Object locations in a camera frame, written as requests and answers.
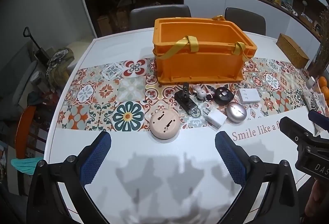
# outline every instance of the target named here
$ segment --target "blue gripper pad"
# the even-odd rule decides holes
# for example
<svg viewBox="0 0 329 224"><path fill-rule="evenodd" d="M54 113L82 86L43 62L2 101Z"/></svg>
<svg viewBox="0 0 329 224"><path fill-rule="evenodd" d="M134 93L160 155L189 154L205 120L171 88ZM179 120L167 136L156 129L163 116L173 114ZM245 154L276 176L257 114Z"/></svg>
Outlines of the blue gripper pad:
<svg viewBox="0 0 329 224"><path fill-rule="evenodd" d="M217 133L215 146L233 181L243 188L250 171L248 154L243 148L235 145L225 131Z"/></svg>
<svg viewBox="0 0 329 224"><path fill-rule="evenodd" d="M102 131L93 143L79 154L78 159L85 159L80 165L80 182L83 187L93 181L110 148L111 136Z"/></svg>

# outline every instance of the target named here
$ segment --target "orange bin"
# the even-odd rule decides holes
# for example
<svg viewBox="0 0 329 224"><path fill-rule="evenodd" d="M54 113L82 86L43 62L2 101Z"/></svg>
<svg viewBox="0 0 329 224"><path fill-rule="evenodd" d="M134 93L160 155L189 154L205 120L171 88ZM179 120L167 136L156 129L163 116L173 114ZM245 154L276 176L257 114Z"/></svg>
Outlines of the orange bin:
<svg viewBox="0 0 329 224"><path fill-rule="evenodd" d="M162 18L154 24L154 54L157 77L162 84L182 82L238 82L243 80L242 67L255 55L256 45L233 22L202 18ZM198 51L186 44L167 59L161 57L185 36L196 37ZM233 54L237 42L244 51Z"/></svg>

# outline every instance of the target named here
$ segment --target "black chair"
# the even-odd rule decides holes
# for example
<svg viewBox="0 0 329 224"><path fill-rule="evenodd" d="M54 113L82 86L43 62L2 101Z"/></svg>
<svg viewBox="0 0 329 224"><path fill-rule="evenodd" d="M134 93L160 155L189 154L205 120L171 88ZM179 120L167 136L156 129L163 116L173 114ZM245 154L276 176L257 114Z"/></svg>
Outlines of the black chair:
<svg viewBox="0 0 329 224"><path fill-rule="evenodd" d="M225 19L234 22L241 30L266 35L266 22L263 16L238 8L226 8Z"/></svg>
<svg viewBox="0 0 329 224"><path fill-rule="evenodd" d="M159 18L191 17L190 9L183 4L169 4L134 9L130 12L130 30L154 27Z"/></svg>

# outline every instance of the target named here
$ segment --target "human hand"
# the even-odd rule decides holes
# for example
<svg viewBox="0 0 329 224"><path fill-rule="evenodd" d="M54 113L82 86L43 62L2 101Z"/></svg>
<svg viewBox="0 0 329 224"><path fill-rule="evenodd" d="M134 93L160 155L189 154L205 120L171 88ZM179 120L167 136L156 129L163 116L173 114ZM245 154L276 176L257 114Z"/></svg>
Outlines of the human hand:
<svg viewBox="0 0 329 224"><path fill-rule="evenodd" d="M323 183L321 180L315 179L312 191L310 193L310 198L305 207L305 214L308 217L312 217L314 215L322 200L325 198L328 190L328 184Z"/></svg>

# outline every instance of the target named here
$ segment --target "yellow ribbon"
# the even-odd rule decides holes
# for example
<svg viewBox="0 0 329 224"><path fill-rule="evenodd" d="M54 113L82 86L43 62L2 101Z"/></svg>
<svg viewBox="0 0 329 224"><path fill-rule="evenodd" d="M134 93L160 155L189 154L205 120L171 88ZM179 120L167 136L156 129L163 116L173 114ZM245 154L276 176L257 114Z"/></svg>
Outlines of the yellow ribbon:
<svg viewBox="0 0 329 224"><path fill-rule="evenodd" d="M153 49L154 55L159 58L160 60L165 60L171 58L175 55L178 51L180 51L183 47L187 44L190 44L191 52L198 52L199 51L199 43L196 37L194 36L186 36L183 39L177 41L165 54L162 56L158 56Z"/></svg>
<svg viewBox="0 0 329 224"><path fill-rule="evenodd" d="M244 51L246 50L246 45L242 42L235 43L235 49L232 51L233 55L242 55L242 60L244 62L249 61L249 58L246 56Z"/></svg>
<svg viewBox="0 0 329 224"><path fill-rule="evenodd" d="M226 21L223 15L215 16L212 20Z"/></svg>

